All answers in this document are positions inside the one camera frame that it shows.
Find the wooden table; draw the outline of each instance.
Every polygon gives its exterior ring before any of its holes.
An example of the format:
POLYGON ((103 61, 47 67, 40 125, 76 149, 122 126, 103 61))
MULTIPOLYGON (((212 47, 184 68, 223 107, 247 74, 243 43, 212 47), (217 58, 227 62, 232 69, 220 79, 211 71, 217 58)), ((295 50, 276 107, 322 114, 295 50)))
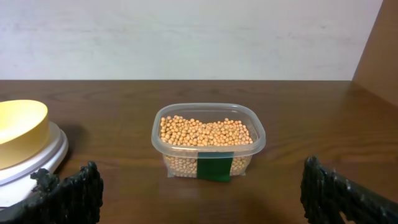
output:
POLYGON ((398 202, 398 108, 351 82, 0 81, 0 101, 44 102, 67 134, 61 177, 94 160, 100 223, 306 223, 303 161, 320 160, 398 202), (244 177, 168 178, 150 142, 156 112, 184 102, 237 103, 267 133, 244 177))

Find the wall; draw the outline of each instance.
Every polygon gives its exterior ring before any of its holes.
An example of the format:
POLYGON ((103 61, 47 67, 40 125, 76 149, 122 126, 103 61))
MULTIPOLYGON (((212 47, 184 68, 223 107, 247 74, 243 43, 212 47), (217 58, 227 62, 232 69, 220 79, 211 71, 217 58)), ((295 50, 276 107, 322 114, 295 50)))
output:
POLYGON ((381 0, 2 0, 2 79, 351 80, 381 0))
POLYGON ((398 1, 384 0, 353 81, 398 106, 398 1))

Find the yellow bowl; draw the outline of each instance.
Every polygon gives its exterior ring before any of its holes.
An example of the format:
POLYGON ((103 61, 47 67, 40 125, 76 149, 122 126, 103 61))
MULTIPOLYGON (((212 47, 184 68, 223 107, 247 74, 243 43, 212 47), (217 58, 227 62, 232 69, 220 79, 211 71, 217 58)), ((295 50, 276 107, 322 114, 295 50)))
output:
POLYGON ((49 138, 47 107, 34 100, 0 103, 0 169, 40 151, 49 138))

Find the kitchen scale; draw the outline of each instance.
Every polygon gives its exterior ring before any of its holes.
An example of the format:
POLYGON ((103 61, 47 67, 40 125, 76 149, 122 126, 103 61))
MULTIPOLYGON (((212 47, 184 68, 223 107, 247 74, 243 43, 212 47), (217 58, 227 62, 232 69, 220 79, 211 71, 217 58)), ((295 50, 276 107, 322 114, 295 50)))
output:
POLYGON ((34 194, 36 180, 30 174, 40 168, 54 172, 68 151, 65 133, 53 122, 49 122, 49 140, 42 150, 29 159, 0 170, 0 208, 10 207, 34 194))

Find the pile of beans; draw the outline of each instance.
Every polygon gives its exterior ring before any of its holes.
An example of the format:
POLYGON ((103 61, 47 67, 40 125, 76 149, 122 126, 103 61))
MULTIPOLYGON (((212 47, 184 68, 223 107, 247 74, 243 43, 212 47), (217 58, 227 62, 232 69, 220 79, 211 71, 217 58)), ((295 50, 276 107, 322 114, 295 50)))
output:
MULTIPOLYGON (((202 123, 195 119, 161 118, 160 138, 176 146, 238 146, 253 143, 242 121, 225 118, 224 121, 202 123)), ((251 156, 234 157, 230 175, 240 175, 250 163, 251 156)), ((172 175, 196 177, 197 160, 164 155, 164 161, 172 175)))

